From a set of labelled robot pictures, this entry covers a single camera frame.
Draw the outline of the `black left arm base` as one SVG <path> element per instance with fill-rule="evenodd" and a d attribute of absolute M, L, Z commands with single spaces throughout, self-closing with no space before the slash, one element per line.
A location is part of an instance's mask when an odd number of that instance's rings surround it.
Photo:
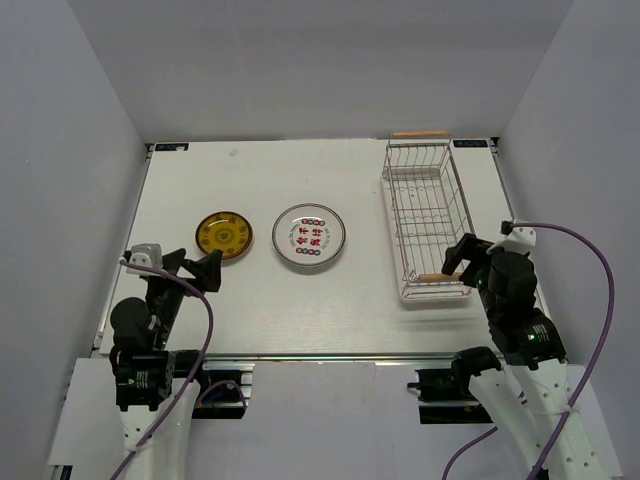
<path fill-rule="evenodd" d="M 200 352 L 197 350 L 175 351 L 175 365 L 171 397 L 184 390 L 173 415 L 183 414 L 189 409 L 192 419 L 241 419 L 248 406 L 250 383 L 244 380 L 245 372 L 240 367 L 229 365 L 207 365 L 202 360 L 189 378 Z"/>

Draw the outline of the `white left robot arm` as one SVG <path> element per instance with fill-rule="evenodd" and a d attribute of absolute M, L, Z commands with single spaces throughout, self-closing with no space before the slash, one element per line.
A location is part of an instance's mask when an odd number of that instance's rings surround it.
<path fill-rule="evenodd" d="M 109 363 L 115 403 L 123 428 L 124 458 L 115 479 L 182 479 L 191 415 L 197 399 L 211 387 L 202 368 L 214 332 L 214 313 L 206 296 L 221 286 L 223 253 L 199 260 L 185 249 L 164 254 L 157 244 L 127 250 L 120 264 L 146 284 L 144 297 L 127 297 L 111 310 L 113 345 Z M 199 299 L 207 330 L 197 350 L 168 349 L 183 300 Z"/>

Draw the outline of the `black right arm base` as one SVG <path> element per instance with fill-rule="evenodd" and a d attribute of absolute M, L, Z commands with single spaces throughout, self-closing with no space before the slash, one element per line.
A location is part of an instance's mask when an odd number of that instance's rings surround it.
<path fill-rule="evenodd" d="M 417 378 L 407 389 L 417 395 L 422 425 L 490 424 L 491 417 L 471 394 L 469 382 L 485 370 L 501 370 L 489 347 L 458 352 L 448 368 L 416 370 Z"/>

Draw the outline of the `brown plate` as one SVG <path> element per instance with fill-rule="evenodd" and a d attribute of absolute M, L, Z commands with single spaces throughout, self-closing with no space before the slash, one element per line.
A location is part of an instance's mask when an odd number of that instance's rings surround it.
<path fill-rule="evenodd" d="M 205 255 L 220 250 L 223 261 L 244 255 L 251 247 L 253 238 L 254 232 L 249 221 L 232 211 L 219 211 L 207 216 L 195 231 L 199 250 Z"/>

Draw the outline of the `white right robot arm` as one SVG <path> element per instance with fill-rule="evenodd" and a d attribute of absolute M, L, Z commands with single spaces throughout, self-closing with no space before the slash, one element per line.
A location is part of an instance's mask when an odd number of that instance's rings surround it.
<path fill-rule="evenodd" d="M 475 398 L 530 479 L 607 479 L 589 439 L 559 332 L 537 305 L 529 254 L 536 234 L 513 230 L 492 243 L 464 234 L 445 252 L 442 272 L 477 290 L 493 348 L 460 351 L 453 390 Z"/>

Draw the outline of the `white plate red chinese characters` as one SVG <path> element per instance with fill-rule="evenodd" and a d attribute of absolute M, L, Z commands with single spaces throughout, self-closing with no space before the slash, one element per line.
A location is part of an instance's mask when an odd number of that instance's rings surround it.
<path fill-rule="evenodd" d="M 342 254 L 347 230 L 331 208 L 302 203 L 284 210 L 275 220 L 272 244 L 281 260 L 298 269 L 320 269 Z"/>

